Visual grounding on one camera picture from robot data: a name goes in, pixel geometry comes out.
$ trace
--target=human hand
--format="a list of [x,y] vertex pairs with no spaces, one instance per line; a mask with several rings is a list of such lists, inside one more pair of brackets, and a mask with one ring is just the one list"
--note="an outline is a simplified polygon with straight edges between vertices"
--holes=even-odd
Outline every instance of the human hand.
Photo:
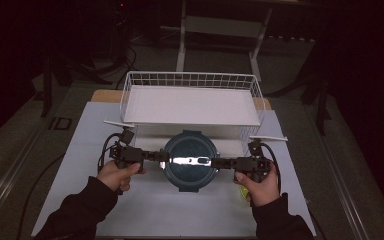
[[252,181],[243,173],[236,172],[235,176],[238,184],[243,185],[249,191],[247,201],[250,202],[252,199],[256,207],[266,205],[280,197],[277,186],[277,170],[273,163],[270,163],[270,172],[260,183]]
[[120,188],[125,192],[130,189],[131,176],[138,173],[139,169],[139,163],[132,164],[127,168],[119,169],[114,161],[109,161],[104,165],[96,178],[113,191]]

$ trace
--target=white surface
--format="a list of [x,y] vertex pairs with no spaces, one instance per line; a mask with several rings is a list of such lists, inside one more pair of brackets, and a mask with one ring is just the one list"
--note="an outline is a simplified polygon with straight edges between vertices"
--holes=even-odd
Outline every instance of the white surface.
[[[105,139],[120,127],[103,123],[116,119],[118,104],[88,103],[74,133],[67,154],[60,166],[51,190],[39,215],[32,235],[42,228],[50,213],[59,208],[69,194],[80,192],[88,176],[95,176],[97,160]],[[190,126],[201,129],[213,138],[222,157],[242,153],[241,143],[234,138],[237,128],[216,129],[210,126]],[[158,150],[182,126],[155,128],[140,126],[136,147]],[[282,137],[276,114],[267,111],[258,135]],[[289,194],[289,212],[301,215],[314,227],[285,142],[267,142],[273,149],[282,172],[282,192]],[[199,193],[179,193],[164,176],[157,163],[147,162],[148,173],[135,176],[131,190],[119,198],[106,220],[98,225],[98,236],[109,237],[198,237],[246,238],[255,236],[256,224],[249,204],[240,196],[239,187],[232,183],[233,172],[220,171],[216,178]]]
[[249,90],[139,85],[132,86],[123,122],[260,125]]

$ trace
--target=wire rack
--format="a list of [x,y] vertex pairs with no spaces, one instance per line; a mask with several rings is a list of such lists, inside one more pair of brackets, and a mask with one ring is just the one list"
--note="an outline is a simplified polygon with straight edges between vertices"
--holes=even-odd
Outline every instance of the wire rack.
[[[218,88],[249,90],[260,120],[264,120],[266,109],[263,95],[254,75],[231,73],[202,73],[202,72],[148,72],[131,71],[127,73],[121,96],[121,120],[124,120],[130,91],[133,85],[141,86],[172,86],[193,88]],[[243,143],[244,155],[247,155],[249,136],[254,135],[259,127],[240,127],[240,139]]]

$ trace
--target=floor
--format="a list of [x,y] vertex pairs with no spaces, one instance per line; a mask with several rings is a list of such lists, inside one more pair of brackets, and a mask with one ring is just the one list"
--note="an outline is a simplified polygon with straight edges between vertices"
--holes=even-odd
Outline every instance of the floor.
[[[176,33],[169,32],[163,41],[166,44],[157,46],[137,36],[131,43],[135,53],[129,50],[129,59],[136,54],[134,67],[138,70],[175,71],[176,37]],[[311,42],[265,40],[258,57],[263,93],[293,82],[311,47]],[[114,88],[125,71],[123,68],[102,76],[112,85],[94,84],[78,74],[73,74],[71,87],[54,82],[53,107],[46,118],[40,117],[42,102],[32,99],[0,129],[0,186],[5,187],[0,192],[0,239],[17,235],[25,206],[20,239],[30,239],[60,162],[43,174],[26,205],[33,183],[67,149],[93,92]],[[251,67],[246,51],[202,50],[194,46],[186,51],[185,71],[249,74]],[[38,89],[41,78],[39,75],[32,80]],[[317,106],[302,105],[299,99],[302,92],[302,88],[296,89],[269,101],[284,135],[288,136],[289,152],[308,208],[320,224],[315,239],[323,239],[320,230],[326,239],[384,239],[384,199],[335,99],[328,98],[330,119],[325,121],[326,136],[321,136],[315,127]],[[53,128],[54,117],[71,119],[71,126],[67,130]]]

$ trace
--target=dark background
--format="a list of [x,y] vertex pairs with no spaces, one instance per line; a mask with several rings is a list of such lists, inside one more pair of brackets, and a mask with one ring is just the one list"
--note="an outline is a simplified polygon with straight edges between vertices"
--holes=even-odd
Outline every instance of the dark background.
[[[179,2],[136,1],[130,19],[157,36],[155,26],[179,25]],[[49,39],[79,62],[109,51],[108,37],[90,34],[108,36],[109,9],[97,10],[102,17],[88,22],[76,17],[75,1],[0,1],[0,126],[34,95],[30,81],[42,72]],[[329,92],[384,194],[384,1],[349,1],[328,20],[306,64],[331,73]]]

